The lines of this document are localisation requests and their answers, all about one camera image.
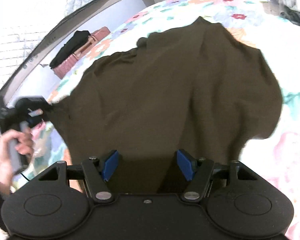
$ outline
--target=floral bedsheet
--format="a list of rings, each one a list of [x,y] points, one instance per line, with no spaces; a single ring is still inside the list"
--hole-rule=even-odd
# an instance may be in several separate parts
[[[259,48],[279,81],[284,104],[277,128],[269,139],[250,140],[241,161],[290,198],[295,216],[286,236],[300,240],[300,27],[279,17],[275,0],[167,0],[152,5],[79,60],[49,100],[57,102],[69,95],[98,58],[130,50],[140,37],[189,25],[199,16],[222,23],[237,40]],[[30,179],[68,153],[49,122],[34,129],[34,139],[36,157],[25,172]],[[25,182],[18,176],[14,186],[19,188]]]

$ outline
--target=blue gripper pad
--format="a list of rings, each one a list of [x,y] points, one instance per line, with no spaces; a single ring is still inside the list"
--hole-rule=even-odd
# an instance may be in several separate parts
[[[191,160],[181,151],[177,151],[177,164],[182,171],[183,175],[185,176],[187,181],[193,179],[195,171],[192,168]]]
[[[109,181],[119,163],[119,152],[115,151],[106,161],[101,171],[104,181]]]

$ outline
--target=gray handle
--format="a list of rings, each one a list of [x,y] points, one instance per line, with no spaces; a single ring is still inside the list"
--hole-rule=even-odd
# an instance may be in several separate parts
[[[24,132],[27,127],[28,127],[28,122],[23,121],[20,123],[20,131],[21,132]],[[15,148],[18,143],[19,142],[17,139],[13,139],[9,142],[9,148],[8,148],[9,155],[10,155],[10,161],[11,161],[11,165],[12,165],[12,171],[13,171],[14,175],[17,175],[17,174],[25,171],[29,166],[27,156],[18,153],[18,151]]]

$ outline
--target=black cable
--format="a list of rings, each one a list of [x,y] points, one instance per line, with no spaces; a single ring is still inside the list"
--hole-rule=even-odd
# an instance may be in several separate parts
[[[30,181],[25,175],[23,175],[22,173],[20,173],[27,181]]]

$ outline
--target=brown garment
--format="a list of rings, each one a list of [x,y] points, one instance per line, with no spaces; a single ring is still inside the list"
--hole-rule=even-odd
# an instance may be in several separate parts
[[[260,50],[221,24],[200,17],[137,46],[95,61],[49,114],[74,164],[112,149],[123,155],[113,191],[155,192],[177,149],[227,163],[276,127],[282,96],[274,75]],[[178,185],[171,174],[165,182]]]

